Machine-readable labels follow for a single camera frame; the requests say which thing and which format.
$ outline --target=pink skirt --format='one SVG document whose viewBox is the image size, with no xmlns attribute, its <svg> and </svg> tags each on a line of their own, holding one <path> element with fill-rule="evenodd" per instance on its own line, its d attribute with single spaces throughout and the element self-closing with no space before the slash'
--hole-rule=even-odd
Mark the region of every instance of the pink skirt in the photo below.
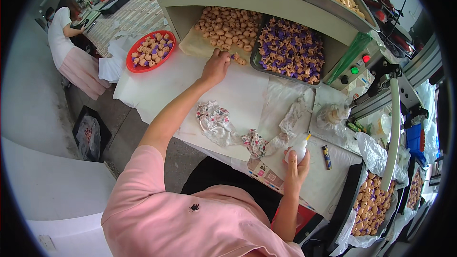
<svg viewBox="0 0 457 257">
<path fill-rule="evenodd" d="M 59 71 L 93 100 L 110 87 L 109 82 L 98 78 L 98 60 L 78 47 L 68 52 Z"/>
</svg>

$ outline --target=black button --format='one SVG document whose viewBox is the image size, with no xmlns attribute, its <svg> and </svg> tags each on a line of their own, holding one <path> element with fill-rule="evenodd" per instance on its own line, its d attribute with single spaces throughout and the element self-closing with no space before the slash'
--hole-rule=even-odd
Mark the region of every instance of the black button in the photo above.
<svg viewBox="0 0 457 257">
<path fill-rule="evenodd" d="M 341 83 L 342 83 L 342 84 L 348 84 L 349 81 L 348 81 L 347 79 L 348 79 L 347 76 L 342 76 L 342 77 L 341 77 Z"/>
</svg>

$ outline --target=red plastic bowl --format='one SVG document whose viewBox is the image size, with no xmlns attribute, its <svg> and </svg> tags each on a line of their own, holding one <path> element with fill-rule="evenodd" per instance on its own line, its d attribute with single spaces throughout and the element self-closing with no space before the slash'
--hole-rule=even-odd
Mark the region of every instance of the red plastic bowl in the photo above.
<svg viewBox="0 0 457 257">
<path fill-rule="evenodd" d="M 160 33 L 162 36 L 164 36 L 165 34 L 168 34 L 170 36 L 170 40 L 173 41 L 173 47 L 171 48 L 170 52 L 165 57 L 165 59 L 161 60 L 158 64 L 154 65 L 153 67 L 140 66 L 139 64 L 136 67 L 134 67 L 134 62 L 132 61 L 132 53 L 137 51 L 137 49 L 141 46 L 141 43 L 146 40 L 146 37 L 148 37 L 148 36 L 152 37 L 152 35 L 154 35 L 156 33 Z M 151 70 L 157 68 L 158 66 L 162 65 L 164 61 L 168 60 L 168 58 L 173 53 L 175 47 L 176 47 L 176 38 L 174 37 L 174 34 L 172 32 L 165 31 L 165 30 L 155 31 L 155 32 L 149 33 L 149 34 L 145 35 L 144 37 L 142 37 L 140 40 L 138 40 L 138 42 L 136 42 L 132 46 L 132 48 L 130 48 L 129 53 L 127 54 L 127 58 L 125 59 L 125 63 L 127 65 L 127 68 L 129 69 L 129 71 L 134 72 L 134 73 L 151 71 Z"/>
</svg>

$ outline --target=woman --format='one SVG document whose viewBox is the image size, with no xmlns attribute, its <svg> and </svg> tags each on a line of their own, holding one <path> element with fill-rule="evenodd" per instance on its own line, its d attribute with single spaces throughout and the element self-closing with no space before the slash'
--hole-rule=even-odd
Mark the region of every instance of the woman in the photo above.
<svg viewBox="0 0 457 257">
<path fill-rule="evenodd" d="M 80 30 L 70 27 L 71 22 L 78 19 L 80 12 L 75 0 L 59 1 L 49 26 L 49 47 L 60 73 L 91 99 L 97 100 L 109 87 L 109 83 L 98 78 L 98 60 L 75 47 L 70 40 L 70 37 L 84 32 L 84 27 Z"/>
<path fill-rule="evenodd" d="M 290 155 L 272 230 L 280 194 L 214 159 L 197 166 L 181 194 L 165 192 L 168 142 L 202 94 L 224 79 L 228 58 L 214 50 L 201 78 L 152 121 L 119 176 L 101 218 L 113 256 L 303 256 L 292 241 L 308 151 L 299 164 L 296 153 Z"/>
</svg>

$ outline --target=red button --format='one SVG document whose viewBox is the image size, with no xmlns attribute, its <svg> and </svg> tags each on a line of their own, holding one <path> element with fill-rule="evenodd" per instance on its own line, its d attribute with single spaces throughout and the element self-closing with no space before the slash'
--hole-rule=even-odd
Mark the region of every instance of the red button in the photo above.
<svg viewBox="0 0 457 257">
<path fill-rule="evenodd" d="M 364 54 L 362 59 L 364 63 L 367 63 L 371 59 L 371 57 L 368 54 Z"/>
</svg>

